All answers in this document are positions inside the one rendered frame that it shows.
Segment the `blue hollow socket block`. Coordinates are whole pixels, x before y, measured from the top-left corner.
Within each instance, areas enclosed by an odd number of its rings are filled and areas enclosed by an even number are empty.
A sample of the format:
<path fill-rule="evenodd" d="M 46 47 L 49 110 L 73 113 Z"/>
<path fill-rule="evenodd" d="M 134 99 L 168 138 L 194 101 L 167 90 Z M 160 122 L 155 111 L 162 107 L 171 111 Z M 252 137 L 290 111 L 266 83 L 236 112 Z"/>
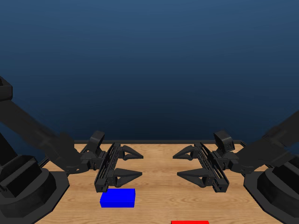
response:
<path fill-rule="evenodd" d="M 133 208 L 135 206 L 135 189 L 108 189 L 102 193 L 102 208 Z"/>

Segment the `thin red peg bar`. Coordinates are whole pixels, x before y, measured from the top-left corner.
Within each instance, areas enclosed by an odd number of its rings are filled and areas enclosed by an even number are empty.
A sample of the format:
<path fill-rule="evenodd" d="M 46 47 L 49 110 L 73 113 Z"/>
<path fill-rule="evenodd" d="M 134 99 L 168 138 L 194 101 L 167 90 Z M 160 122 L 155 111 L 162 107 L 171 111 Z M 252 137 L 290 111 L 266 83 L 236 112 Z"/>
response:
<path fill-rule="evenodd" d="M 171 224 L 210 224 L 207 220 L 172 220 Z"/>

